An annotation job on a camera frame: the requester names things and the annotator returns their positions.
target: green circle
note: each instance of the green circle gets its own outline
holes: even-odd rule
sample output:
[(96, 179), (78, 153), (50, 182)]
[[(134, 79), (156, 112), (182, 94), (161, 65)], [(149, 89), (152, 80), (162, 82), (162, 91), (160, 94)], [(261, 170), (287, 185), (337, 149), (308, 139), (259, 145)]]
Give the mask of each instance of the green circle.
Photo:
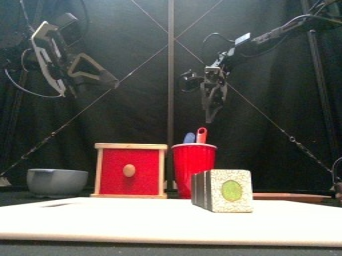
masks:
[(228, 180), (223, 183), (221, 195), (229, 202), (233, 202), (241, 198), (241, 186), (235, 180)]

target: red box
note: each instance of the red box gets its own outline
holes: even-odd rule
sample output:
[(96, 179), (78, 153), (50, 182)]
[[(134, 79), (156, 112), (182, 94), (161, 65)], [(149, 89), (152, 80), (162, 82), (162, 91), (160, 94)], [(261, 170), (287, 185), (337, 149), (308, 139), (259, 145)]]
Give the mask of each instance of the red box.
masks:
[(164, 144), (96, 143), (93, 197), (165, 198)]

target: cup rim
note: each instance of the cup rim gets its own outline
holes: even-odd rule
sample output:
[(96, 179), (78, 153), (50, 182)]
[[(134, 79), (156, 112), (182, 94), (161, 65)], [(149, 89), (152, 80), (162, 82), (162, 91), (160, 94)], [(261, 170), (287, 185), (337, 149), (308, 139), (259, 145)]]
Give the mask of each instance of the cup rim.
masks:
[(184, 147), (184, 146), (205, 146), (209, 148), (215, 148), (217, 149), (216, 146), (211, 145), (211, 144), (205, 144), (205, 143), (181, 143), (181, 144), (176, 144), (170, 147), (170, 149), (177, 148), (177, 147)]

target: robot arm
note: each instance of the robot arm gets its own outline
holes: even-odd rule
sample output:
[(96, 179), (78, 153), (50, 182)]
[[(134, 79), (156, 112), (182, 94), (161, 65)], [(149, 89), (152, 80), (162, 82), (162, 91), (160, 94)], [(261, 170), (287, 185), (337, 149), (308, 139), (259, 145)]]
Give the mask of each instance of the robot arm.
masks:
[[(339, 2), (336, 0), (320, 1), (323, 6)], [(205, 111), (205, 122), (213, 121), (215, 115), (223, 108), (223, 103), (227, 96), (227, 77), (240, 63), (249, 57), (259, 56), (265, 53), (288, 37), (296, 36), (311, 29), (331, 29), (342, 22), (336, 19), (329, 19), (328, 16), (319, 16), (321, 6), (312, 6), (311, 12), (291, 19), (284, 25), (272, 29), (263, 35), (251, 38), (247, 33), (235, 40), (233, 47), (227, 51), (219, 53), (216, 61), (212, 65), (204, 67), (204, 77), (200, 81), (198, 87), (201, 90), (201, 106)]]

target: wooden box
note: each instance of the wooden box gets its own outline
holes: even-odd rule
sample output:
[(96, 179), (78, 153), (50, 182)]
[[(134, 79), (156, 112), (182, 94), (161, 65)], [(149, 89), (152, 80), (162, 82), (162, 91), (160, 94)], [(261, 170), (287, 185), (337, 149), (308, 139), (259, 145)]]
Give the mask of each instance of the wooden box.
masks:
[(164, 144), (96, 143), (93, 197), (165, 198)]
[(251, 174), (213, 169), (192, 175), (190, 202), (212, 212), (252, 212)]

